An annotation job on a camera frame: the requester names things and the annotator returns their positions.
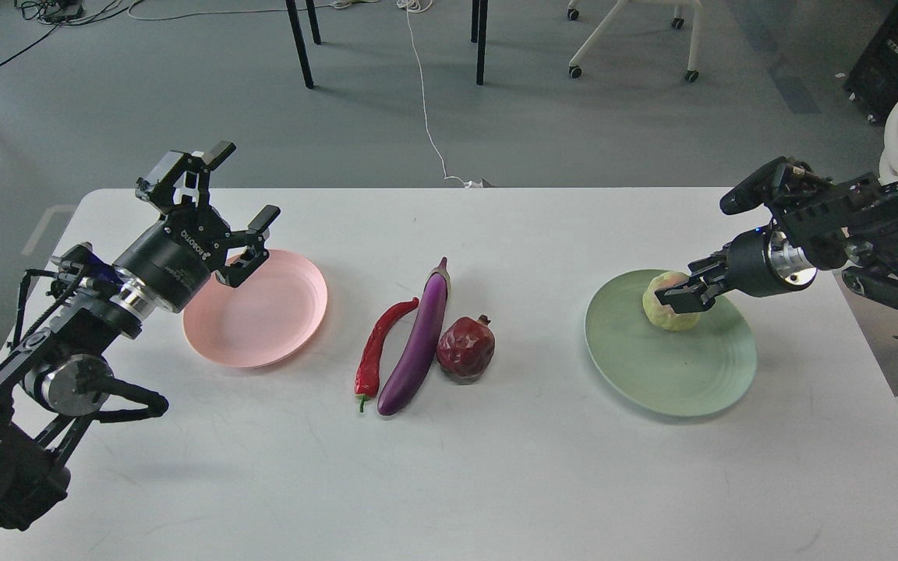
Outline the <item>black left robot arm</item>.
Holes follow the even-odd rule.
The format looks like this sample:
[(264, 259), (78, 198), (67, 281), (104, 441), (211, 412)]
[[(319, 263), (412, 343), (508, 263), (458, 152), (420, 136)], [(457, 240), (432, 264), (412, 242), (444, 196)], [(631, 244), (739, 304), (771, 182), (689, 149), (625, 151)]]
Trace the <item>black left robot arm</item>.
[(52, 303), (29, 328), (17, 322), (0, 362), (0, 529), (26, 530), (64, 500), (67, 461), (93, 423), (160, 418), (168, 399), (114, 376), (104, 352), (138, 337), (155, 309), (181, 312), (211, 278), (236, 288), (267, 261), (265, 206), (234, 231), (210, 203), (210, 174), (231, 142), (206, 152), (171, 150), (136, 182), (136, 198), (159, 212), (113, 263), (83, 242), (54, 256), (54, 270), (28, 270), (18, 319), (33, 277), (50, 278)]

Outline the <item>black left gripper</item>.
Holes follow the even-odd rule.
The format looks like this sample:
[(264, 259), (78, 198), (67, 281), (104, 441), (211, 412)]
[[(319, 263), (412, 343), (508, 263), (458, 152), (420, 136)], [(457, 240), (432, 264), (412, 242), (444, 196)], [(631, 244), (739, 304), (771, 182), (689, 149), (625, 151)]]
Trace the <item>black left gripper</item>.
[[(221, 141), (207, 152), (169, 150), (145, 177), (136, 180), (136, 198), (159, 212), (159, 220), (115, 259), (125, 281), (143, 284), (157, 305), (181, 312), (210, 279), (238, 288), (267, 260), (265, 241), (281, 214), (266, 205), (244, 231), (231, 231), (210, 204), (210, 173), (236, 150)], [(243, 249), (227, 263), (229, 249)]]

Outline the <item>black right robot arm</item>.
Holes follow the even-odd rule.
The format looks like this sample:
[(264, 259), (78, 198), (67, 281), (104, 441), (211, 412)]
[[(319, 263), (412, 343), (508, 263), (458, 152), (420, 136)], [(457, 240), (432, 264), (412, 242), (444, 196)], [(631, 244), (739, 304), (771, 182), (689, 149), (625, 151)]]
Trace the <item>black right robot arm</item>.
[(705, 312), (720, 295), (763, 298), (805, 290), (819, 271), (840, 270), (849, 291), (898, 310), (898, 181), (874, 175), (831, 182), (777, 157), (721, 198), (721, 213), (766, 207), (766, 226), (738, 235), (689, 276), (656, 290), (674, 312)]

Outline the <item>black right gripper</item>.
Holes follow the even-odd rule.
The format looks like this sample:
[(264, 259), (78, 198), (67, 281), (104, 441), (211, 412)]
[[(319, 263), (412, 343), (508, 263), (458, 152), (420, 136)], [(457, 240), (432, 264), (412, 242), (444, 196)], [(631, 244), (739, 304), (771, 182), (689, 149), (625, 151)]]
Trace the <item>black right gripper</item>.
[(685, 315), (710, 310), (716, 296), (728, 291), (756, 298), (802, 291), (817, 274), (802, 248), (779, 228), (764, 226), (738, 235), (709, 258), (695, 260), (690, 273), (673, 271), (671, 287), (653, 294), (661, 305)]

